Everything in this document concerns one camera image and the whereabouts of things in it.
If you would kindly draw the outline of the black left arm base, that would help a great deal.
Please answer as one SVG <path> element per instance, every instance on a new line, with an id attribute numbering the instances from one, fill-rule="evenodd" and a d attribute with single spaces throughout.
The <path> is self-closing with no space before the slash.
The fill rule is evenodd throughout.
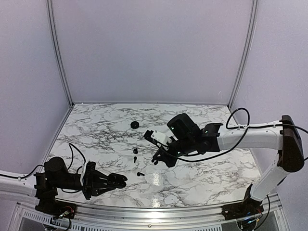
<path id="1" fill-rule="evenodd" d="M 77 205 L 74 203 L 63 202 L 57 200 L 58 190 L 37 190 L 35 197 L 38 199 L 38 204 L 35 205 L 35 210 L 51 215 L 54 219 L 75 217 Z"/>

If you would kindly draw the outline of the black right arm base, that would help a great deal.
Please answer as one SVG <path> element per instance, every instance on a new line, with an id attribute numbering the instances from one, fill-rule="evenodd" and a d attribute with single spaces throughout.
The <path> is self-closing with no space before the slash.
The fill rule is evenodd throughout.
<path id="1" fill-rule="evenodd" d="M 221 214 L 224 216 L 225 220 L 244 218 L 264 211 L 262 201 L 257 201 L 251 198 L 250 192 L 252 185 L 253 184 L 246 189 L 244 200 L 242 202 L 222 206 Z"/>

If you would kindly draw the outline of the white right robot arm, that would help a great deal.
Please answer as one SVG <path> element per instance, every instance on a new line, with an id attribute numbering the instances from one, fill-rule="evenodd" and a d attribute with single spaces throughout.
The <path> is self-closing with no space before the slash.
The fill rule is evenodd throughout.
<path id="1" fill-rule="evenodd" d="M 144 138 L 158 150 L 152 162 L 163 162 L 173 167 L 178 160 L 190 153 L 215 153 L 214 158 L 230 153 L 234 149 L 276 150 L 277 158 L 269 165 L 260 179 L 246 191 L 246 199 L 239 203 L 238 211 L 248 216 L 257 208 L 257 202 L 279 185 L 289 174 L 298 172 L 305 164 L 300 127 L 290 116 L 263 124 L 246 124 L 230 127 L 223 123 L 210 123 L 200 128 L 185 113 L 172 118 L 167 127 L 172 132 L 168 136 L 157 130 L 146 131 Z"/>

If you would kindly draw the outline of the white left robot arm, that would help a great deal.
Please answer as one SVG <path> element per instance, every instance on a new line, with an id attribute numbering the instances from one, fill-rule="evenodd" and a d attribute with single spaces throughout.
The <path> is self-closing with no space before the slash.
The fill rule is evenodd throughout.
<path id="1" fill-rule="evenodd" d="M 41 205 L 50 214 L 57 214 L 61 204 L 53 197 L 59 189 L 82 192 L 85 199 L 100 196 L 106 192 L 126 187 L 127 177 L 111 173 L 105 175 L 96 170 L 95 162 L 87 162 L 82 166 L 81 173 L 70 173 L 61 157 L 53 157 L 44 163 L 43 172 L 28 175 L 9 172 L 0 174 L 0 191 L 21 197 L 43 198 Z"/>

